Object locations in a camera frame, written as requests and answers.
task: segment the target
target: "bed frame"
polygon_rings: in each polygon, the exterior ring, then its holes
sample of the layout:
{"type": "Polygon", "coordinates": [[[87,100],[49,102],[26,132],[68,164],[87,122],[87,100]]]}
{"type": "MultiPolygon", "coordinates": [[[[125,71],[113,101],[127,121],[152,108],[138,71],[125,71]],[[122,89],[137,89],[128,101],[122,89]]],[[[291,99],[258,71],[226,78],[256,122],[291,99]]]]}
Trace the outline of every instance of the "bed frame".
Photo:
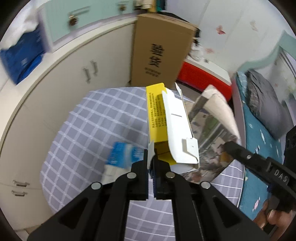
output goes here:
{"type": "MultiPolygon", "coordinates": [[[[296,59],[296,39],[290,36],[286,31],[283,31],[282,36],[273,51],[265,58],[257,61],[244,63],[239,67],[238,72],[247,72],[249,69],[261,69],[275,62],[278,55],[285,50],[294,59],[296,59]]],[[[236,75],[232,78],[232,99],[234,106],[235,120],[242,141],[242,146],[246,147],[246,126],[244,121],[244,112],[242,108],[242,99],[236,82],[236,75]]]]}

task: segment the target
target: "checkered tablecloth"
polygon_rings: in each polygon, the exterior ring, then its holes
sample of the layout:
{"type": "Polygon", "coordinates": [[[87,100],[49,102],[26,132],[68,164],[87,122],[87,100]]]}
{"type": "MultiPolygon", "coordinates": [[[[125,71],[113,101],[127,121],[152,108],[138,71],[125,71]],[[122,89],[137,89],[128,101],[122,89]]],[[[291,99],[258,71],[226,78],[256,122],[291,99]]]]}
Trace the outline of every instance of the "checkered tablecloth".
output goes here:
{"type": "MultiPolygon", "coordinates": [[[[115,141],[148,147],[145,88],[90,91],[70,112],[42,166],[40,182],[55,213],[92,182],[100,181],[115,141]]],[[[212,184],[237,205],[244,167],[236,160],[212,184]]],[[[125,240],[175,240],[171,201],[131,201],[125,240]]]]}

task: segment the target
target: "brown cardboard box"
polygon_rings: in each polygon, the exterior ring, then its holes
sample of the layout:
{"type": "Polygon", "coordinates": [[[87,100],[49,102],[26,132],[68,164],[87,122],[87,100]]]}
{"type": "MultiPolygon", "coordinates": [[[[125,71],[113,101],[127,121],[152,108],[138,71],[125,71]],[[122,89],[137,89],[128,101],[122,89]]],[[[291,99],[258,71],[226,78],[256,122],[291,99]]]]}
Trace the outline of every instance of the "brown cardboard box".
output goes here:
{"type": "Polygon", "coordinates": [[[173,88],[195,31],[196,26],[172,17],[155,13],[138,15],[131,85],[164,83],[173,88]]]}

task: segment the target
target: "gray pillow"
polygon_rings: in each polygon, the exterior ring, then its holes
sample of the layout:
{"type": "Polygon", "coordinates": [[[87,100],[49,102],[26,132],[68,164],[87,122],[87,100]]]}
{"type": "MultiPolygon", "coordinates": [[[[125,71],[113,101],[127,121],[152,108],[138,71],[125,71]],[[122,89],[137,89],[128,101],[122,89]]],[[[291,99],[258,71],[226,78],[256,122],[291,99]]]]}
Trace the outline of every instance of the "gray pillow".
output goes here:
{"type": "Polygon", "coordinates": [[[278,101],[271,84],[255,70],[246,73],[247,105],[252,114],[260,120],[274,139],[284,135],[287,129],[287,112],[278,101]]]}

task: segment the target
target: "white countertop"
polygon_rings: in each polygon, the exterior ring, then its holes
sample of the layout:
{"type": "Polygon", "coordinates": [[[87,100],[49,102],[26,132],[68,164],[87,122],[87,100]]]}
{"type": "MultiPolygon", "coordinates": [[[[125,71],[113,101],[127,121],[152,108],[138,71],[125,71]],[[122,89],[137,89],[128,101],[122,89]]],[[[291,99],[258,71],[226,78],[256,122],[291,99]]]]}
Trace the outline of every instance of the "white countertop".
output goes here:
{"type": "Polygon", "coordinates": [[[91,40],[117,28],[134,23],[137,17],[112,22],[89,31],[53,53],[46,53],[42,62],[18,85],[8,80],[0,91],[0,153],[9,126],[29,93],[60,61],[91,40]]]}
{"type": "Polygon", "coordinates": [[[206,71],[207,73],[215,76],[217,79],[223,81],[224,83],[226,83],[227,85],[231,86],[231,80],[229,77],[229,74],[226,70],[222,69],[221,67],[219,67],[218,65],[214,64],[211,61],[205,62],[204,60],[202,61],[196,61],[193,58],[191,58],[190,56],[187,56],[187,58],[185,59],[185,62],[192,64],[204,71],[206,71]]]}

